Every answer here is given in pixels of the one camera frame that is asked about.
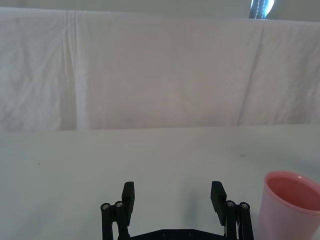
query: plastic cup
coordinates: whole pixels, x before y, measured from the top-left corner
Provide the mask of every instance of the plastic cup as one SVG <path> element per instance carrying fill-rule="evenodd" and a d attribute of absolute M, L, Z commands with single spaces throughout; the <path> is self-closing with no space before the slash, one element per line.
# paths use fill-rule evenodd
<path fill-rule="evenodd" d="M 311 240 L 320 225 L 320 184 L 297 173 L 264 178 L 258 240 Z"/>

